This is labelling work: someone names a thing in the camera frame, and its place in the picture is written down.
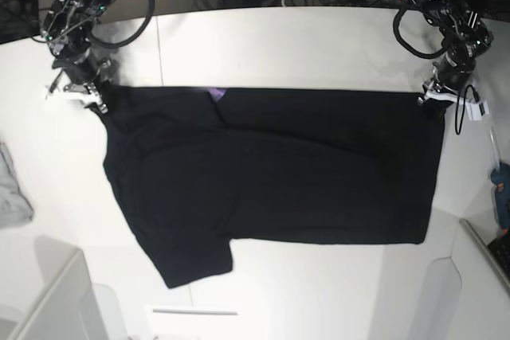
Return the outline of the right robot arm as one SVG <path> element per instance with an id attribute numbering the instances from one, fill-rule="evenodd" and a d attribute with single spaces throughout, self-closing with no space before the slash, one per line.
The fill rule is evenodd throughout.
<path id="1" fill-rule="evenodd" d="M 111 87 L 111 61 L 98 59 L 92 49 L 117 50 L 130 45 L 149 25 L 155 0 L 147 0 L 147 11 L 140 27 L 122 41 L 110 42 L 97 37 L 93 27 L 117 0 L 55 0 L 41 23 L 39 43 L 53 56 L 52 69 L 57 70 L 47 95 L 59 94 L 76 100 L 97 114 L 106 114 L 104 93 Z"/>

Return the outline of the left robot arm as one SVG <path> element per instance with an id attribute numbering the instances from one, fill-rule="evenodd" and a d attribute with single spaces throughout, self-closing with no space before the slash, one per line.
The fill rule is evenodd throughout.
<path id="1" fill-rule="evenodd" d="M 418 51 L 400 33 L 400 23 L 408 10 L 422 14 L 437 28 L 443 39 L 434 53 Z M 397 42 L 409 53 L 424 60 L 436 59 L 433 74 L 423 85 L 418 104 L 431 115 L 440 115 L 452 104 L 464 100 L 476 59 L 491 46 L 493 35 L 465 0 L 404 0 L 393 20 Z"/>

